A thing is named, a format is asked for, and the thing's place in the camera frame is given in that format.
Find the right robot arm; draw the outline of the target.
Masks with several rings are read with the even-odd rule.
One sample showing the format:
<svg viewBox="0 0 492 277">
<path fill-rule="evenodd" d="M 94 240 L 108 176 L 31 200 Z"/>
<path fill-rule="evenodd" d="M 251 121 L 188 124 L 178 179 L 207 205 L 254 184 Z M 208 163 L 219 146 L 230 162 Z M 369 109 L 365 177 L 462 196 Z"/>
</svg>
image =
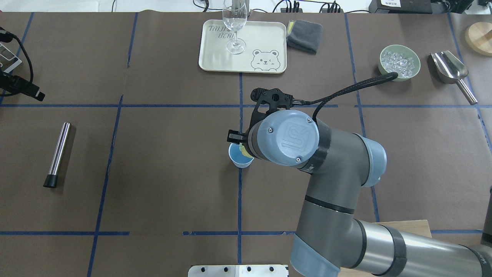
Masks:
<svg viewBox="0 0 492 277">
<path fill-rule="evenodd" d="M 256 106 L 243 144 L 255 158 L 310 175 L 294 234 L 291 266 L 306 277 L 337 277 L 341 268 L 376 277 L 490 277 L 491 239 L 466 247 L 354 218 L 360 190 L 385 173 L 385 149 L 292 109 L 301 100 L 279 89 L 254 89 Z"/>
</svg>

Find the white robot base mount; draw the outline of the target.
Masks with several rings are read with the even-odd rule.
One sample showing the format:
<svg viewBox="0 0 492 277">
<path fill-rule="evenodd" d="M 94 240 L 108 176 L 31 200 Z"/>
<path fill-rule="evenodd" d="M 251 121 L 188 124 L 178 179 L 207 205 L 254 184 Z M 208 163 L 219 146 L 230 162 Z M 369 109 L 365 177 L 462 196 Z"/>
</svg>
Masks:
<svg viewBox="0 0 492 277">
<path fill-rule="evenodd" d="M 195 265 L 188 277 L 288 277 L 288 266 L 281 264 Z"/>
</svg>

